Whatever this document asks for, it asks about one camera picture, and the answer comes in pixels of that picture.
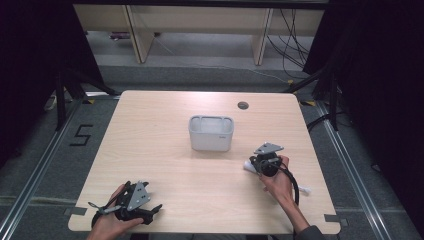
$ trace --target white bin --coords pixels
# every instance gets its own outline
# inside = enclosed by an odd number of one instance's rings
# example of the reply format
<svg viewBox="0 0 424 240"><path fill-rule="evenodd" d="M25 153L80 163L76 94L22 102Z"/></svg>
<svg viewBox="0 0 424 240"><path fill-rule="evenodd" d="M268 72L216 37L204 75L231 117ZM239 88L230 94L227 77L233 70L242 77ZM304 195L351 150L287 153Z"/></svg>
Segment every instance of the white bin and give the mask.
<svg viewBox="0 0 424 240"><path fill-rule="evenodd" d="M190 118L188 129L194 150L228 151L234 132L234 121L225 116L196 115Z"/></svg>

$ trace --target black clamp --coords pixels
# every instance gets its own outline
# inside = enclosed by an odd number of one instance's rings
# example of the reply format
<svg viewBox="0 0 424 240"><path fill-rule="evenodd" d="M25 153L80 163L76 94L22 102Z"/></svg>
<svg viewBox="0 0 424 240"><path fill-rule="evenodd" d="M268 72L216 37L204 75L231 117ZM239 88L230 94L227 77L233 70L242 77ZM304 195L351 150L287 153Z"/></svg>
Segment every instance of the black clamp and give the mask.
<svg viewBox="0 0 424 240"><path fill-rule="evenodd" d="M281 158L278 157L275 152L283 149L282 146L265 142L255 150L254 153L257 154L257 156L251 156L249 158L250 163L252 163L258 174L272 177L277 173L282 163Z"/></svg>
<svg viewBox="0 0 424 240"><path fill-rule="evenodd" d="M154 207L152 210L139 208L141 205L150 201L150 197L145 189L148 184L148 182L141 181L135 184L131 184L131 182L128 181L125 183L122 191L119 192L103 207L98 207L95 204L89 202L88 204L90 206L98 209L93 217L93 220L91 221L91 227L94 226L97 219L101 215L107 215L112 212L115 213L117 219L122 221L143 218L144 221L142 224L149 225L151 222L153 222L153 216L159 212L159 210L162 208L162 204ZM110 204L112 204L115 200L115 206L109 208Z"/></svg>

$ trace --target person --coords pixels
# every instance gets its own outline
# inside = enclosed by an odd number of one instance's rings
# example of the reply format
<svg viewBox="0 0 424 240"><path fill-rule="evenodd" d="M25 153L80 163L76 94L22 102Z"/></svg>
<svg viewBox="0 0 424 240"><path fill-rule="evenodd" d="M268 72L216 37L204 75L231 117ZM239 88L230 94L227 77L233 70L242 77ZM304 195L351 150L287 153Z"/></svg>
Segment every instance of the person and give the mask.
<svg viewBox="0 0 424 240"><path fill-rule="evenodd" d="M124 189L124 184L118 187L112 194L110 199L118 195ZM116 203L113 202L110 207L114 207ZM91 229L87 240L114 240L117 237L124 235L130 228L143 223L142 218L136 218L129 221L120 221L115 217L115 214L107 214L100 216Z"/></svg>
<svg viewBox="0 0 424 240"><path fill-rule="evenodd" d="M283 160L283 164L288 167L289 158L282 155L279 157ZM278 204L280 204L287 214L293 225L294 231L297 233L296 240L325 239L324 235L316 226L309 225L299 207L296 205L293 200L292 183L286 174L282 171L278 171L273 177L261 175L259 179L265 185L264 190L269 192L275 200L277 200Z"/></svg>
<svg viewBox="0 0 424 240"><path fill-rule="evenodd" d="M289 158L282 155L279 157L282 159L283 164L288 167ZM273 177L261 175L259 179L265 185L264 191L269 192L287 214L296 232L296 240L325 240L324 235L316 226L309 225L293 200L292 183L286 174L282 171L278 171ZM118 187L112 194L111 199L116 196L123 187L124 185ZM143 223L143 219L141 218L130 221L120 221L115 217L115 214L103 215L97 220L87 240L112 240L125 234L127 230L141 223Z"/></svg>

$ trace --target small round object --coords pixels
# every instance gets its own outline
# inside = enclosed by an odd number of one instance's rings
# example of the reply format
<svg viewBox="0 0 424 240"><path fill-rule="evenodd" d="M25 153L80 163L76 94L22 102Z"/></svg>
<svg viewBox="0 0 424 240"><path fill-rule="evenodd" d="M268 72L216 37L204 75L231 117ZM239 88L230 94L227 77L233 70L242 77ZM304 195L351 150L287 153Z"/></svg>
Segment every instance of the small round object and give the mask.
<svg viewBox="0 0 424 240"><path fill-rule="evenodd" d="M247 102L239 102L238 104L237 104L237 106L240 108L240 109L242 109L242 110L246 110L246 109L248 109L249 108L249 104L247 103Z"/></svg>

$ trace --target black cord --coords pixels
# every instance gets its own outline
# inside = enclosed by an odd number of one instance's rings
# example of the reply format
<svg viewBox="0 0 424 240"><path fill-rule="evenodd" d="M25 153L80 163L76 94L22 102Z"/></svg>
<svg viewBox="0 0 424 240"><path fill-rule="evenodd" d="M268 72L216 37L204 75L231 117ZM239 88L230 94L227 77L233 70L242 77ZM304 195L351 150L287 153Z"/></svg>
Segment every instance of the black cord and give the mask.
<svg viewBox="0 0 424 240"><path fill-rule="evenodd" d="M307 50L301 50L301 49L299 50L298 48L291 46L288 42L284 41L284 39L282 39L280 35L278 36L278 38L280 39L280 41L282 41L284 43L284 45L288 45L289 48L296 50L296 51L300 51L300 52L302 52L303 54L306 54L306 55L309 54L309 51L307 51Z"/></svg>
<svg viewBox="0 0 424 240"><path fill-rule="evenodd" d="M292 56L288 55L287 53L285 53L283 50L281 50L279 47L277 47L277 45L271 40L271 38L269 36L267 36L269 42L271 43L272 47L275 49L275 51L277 51L278 54L280 54L281 56L288 58L291 62L293 62L294 64L296 64L299 67L303 67L303 64L300 63L299 61L297 61L295 58L293 58Z"/></svg>
<svg viewBox="0 0 424 240"><path fill-rule="evenodd" d="M283 20L284 20L284 22L285 22L285 24L287 26L287 29L289 30L289 40L287 41L287 44L290 42L290 38L293 38L293 41L296 43L296 46L297 46L297 49L296 50L299 53L300 59L302 60L302 62L303 62L303 60L306 61L306 58L303 55L303 51L301 50L301 48L303 50L307 51L308 53L309 53L309 51L305 47L303 47L302 44L299 43L299 41L297 41L296 24L295 24L295 20L296 20L296 9L292 9L292 24L291 24L292 26L291 26L291 28L289 26L289 23L287 22L286 17L284 16L284 13L283 13L283 10L282 9L280 9L280 13L281 13L281 16L283 17Z"/></svg>
<svg viewBox="0 0 424 240"><path fill-rule="evenodd" d="M337 112L336 114L343 114L343 113L345 113L345 112L344 111L341 111L341 112ZM329 119L329 118L330 118L330 114L325 114L325 115L322 115L321 117L315 119L314 121L308 123L306 125L307 128L308 128L308 132L311 132L312 131L312 128L314 128L316 125L318 125L318 123L320 123L320 122L322 122L322 121L324 121L326 119Z"/></svg>
<svg viewBox="0 0 424 240"><path fill-rule="evenodd" d="M290 182L292 183L293 189L294 189L294 202L296 203L297 206L299 206L299 186L297 185L297 181L294 178L293 174L289 171L289 168L287 167L287 165L284 164L282 161L281 161L281 165L283 165L284 168L271 164L271 166L274 166L278 168L279 170L281 170L290 179ZM296 238L296 231L294 231L293 229L293 239L295 238Z"/></svg>
<svg viewBox="0 0 424 240"><path fill-rule="evenodd" d="M110 199L109 202L104 206L104 208L108 208L110 206L110 204L112 204L119 196L121 196L121 194L123 194L124 192L126 192L128 190L128 185L129 184L130 184L130 182L128 181L125 184L125 187L118 194L116 194L115 197L113 197L112 199Z"/></svg>

